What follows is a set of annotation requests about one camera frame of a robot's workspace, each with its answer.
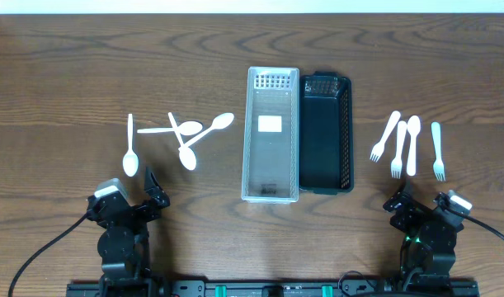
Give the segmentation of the white plastic spoon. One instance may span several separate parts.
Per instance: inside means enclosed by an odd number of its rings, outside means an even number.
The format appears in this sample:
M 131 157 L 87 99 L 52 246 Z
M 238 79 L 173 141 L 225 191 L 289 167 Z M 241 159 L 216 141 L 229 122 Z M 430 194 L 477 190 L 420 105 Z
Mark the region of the white plastic spoon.
M 139 168 L 139 158 L 138 155 L 134 152 L 133 140 L 134 140 L 134 117 L 132 114 L 128 114 L 127 152 L 125 153 L 122 160 L 124 172 L 128 177 L 133 177 Z

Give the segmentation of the white spoon group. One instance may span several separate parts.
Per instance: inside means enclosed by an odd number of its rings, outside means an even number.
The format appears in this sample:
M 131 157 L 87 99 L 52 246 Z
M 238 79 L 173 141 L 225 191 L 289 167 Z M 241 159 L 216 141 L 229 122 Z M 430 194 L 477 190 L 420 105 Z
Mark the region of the white spoon group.
M 410 135 L 410 145 L 407 157 L 406 172 L 410 177 L 417 172 L 417 136 L 421 131 L 421 120 L 418 115 L 413 115 L 407 122 L 407 132 Z

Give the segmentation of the white fork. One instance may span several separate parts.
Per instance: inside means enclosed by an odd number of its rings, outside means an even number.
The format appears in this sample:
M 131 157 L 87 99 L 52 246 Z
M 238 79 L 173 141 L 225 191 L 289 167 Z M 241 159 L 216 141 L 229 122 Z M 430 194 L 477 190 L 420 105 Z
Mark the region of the white fork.
M 392 178 L 395 179 L 401 178 L 403 170 L 402 154 L 406 133 L 407 133 L 407 123 L 404 120 L 400 120 L 397 126 L 396 152 L 390 165 L 391 176 Z
M 379 142 L 376 143 L 371 150 L 371 153 L 370 153 L 370 160 L 371 161 L 373 161 L 375 163 L 377 163 L 379 161 L 379 159 L 381 158 L 381 156 L 384 152 L 385 144 L 386 144 L 389 136 L 393 132 L 394 128 L 396 127 L 396 125 L 400 121 L 400 119 L 401 119 L 401 112 L 400 111 L 393 111 L 391 113 Z

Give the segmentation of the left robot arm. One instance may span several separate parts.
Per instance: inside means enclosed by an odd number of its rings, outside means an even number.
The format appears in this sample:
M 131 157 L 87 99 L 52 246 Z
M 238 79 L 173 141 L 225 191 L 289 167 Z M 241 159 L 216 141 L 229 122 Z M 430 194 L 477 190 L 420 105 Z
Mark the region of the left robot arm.
M 149 196 L 130 205 L 124 185 L 117 178 L 98 185 L 88 197 L 88 219 L 105 229 L 97 244 L 101 269 L 111 281 L 148 278 L 150 269 L 147 223 L 160 219 L 170 198 L 149 167 L 145 169 L 144 191 Z

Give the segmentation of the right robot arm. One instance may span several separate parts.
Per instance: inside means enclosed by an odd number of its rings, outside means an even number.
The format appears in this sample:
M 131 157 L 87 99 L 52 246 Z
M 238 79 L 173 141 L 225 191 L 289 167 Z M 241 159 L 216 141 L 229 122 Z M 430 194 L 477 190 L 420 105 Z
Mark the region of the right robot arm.
M 390 224 L 405 234 L 400 248 L 396 282 L 408 286 L 448 285 L 455 264 L 457 233 L 464 229 L 464 216 L 472 204 L 457 192 L 441 192 L 430 209 L 413 198 L 413 186 L 406 180 L 383 205 L 391 213 Z

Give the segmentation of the pale blue fork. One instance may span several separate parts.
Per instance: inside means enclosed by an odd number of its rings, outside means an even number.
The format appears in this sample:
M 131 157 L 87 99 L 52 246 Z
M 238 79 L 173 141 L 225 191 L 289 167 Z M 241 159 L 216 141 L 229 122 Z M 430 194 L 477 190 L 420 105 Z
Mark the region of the pale blue fork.
M 444 182 L 445 167 L 442 160 L 442 152 L 441 152 L 441 128 L 438 122 L 431 123 L 431 135 L 436 156 L 436 160 L 433 163 L 433 172 L 436 176 L 437 181 Z

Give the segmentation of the white spoon horizontal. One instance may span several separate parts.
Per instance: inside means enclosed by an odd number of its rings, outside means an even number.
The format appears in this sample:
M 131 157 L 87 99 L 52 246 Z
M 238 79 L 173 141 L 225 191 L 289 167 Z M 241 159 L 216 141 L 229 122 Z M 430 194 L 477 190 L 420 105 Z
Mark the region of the white spoon horizontal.
M 185 136 L 191 136 L 194 134 L 198 134 L 203 130 L 203 125 L 198 121 L 186 121 L 179 126 L 177 126 L 177 131 Z M 147 128 L 147 129 L 138 129 L 138 134 L 158 134 L 158 133 L 167 133 L 173 132 L 174 129 L 171 128 Z

